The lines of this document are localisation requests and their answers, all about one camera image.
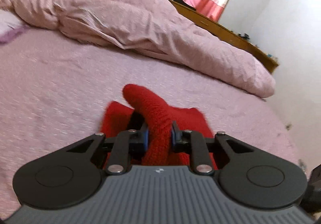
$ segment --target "red towel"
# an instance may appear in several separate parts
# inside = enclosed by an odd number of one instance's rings
[[[189,155],[171,151],[171,127],[176,121],[179,128],[195,130],[204,137],[212,137],[210,129],[196,108],[176,108],[169,106],[161,97],[143,86],[128,84],[123,88],[126,101],[140,113],[148,125],[149,148],[142,159],[142,165],[189,165]],[[107,137],[114,137],[129,123],[133,109],[111,102],[107,107],[101,131]]]

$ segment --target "screw head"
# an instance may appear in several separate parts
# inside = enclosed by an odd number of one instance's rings
[[[209,173],[211,172],[213,169],[211,166],[207,165],[207,164],[201,164],[201,165],[198,165],[196,167],[196,170],[198,172],[201,172],[201,173]]]
[[[124,167],[118,164],[113,164],[108,167],[108,171],[112,173],[121,173],[123,170],[124,170]]]

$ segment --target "pink comforter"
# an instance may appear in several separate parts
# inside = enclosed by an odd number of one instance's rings
[[[197,27],[168,0],[0,0],[0,8],[80,42],[184,64],[262,98],[274,93],[258,60]]]

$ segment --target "ribbed gray surface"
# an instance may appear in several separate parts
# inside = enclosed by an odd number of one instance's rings
[[[57,211],[22,206],[7,224],[310,224],[297,207],[260,212],[227,198],[210,177],[186,166],[133,166],[108,177],[87,201]]]

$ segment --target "wooden desk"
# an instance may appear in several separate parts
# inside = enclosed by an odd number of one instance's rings
[[[221,26],[220,24],[179,3],[176,3],[172,0],[170,0],[170,2],[176,8],[177,12],[179,12],[182,16],[190,19],[197,26],[209,31],[211,34],[215,35],[220,40],[252,54],[257,60],[259,60],[264,65],[264,67],[270,73],[273,73],[275,68],[279,66],[279,64],[276,61],[268,57],[260,49],[245,41],[241,37],[237,36],[233,32]]]

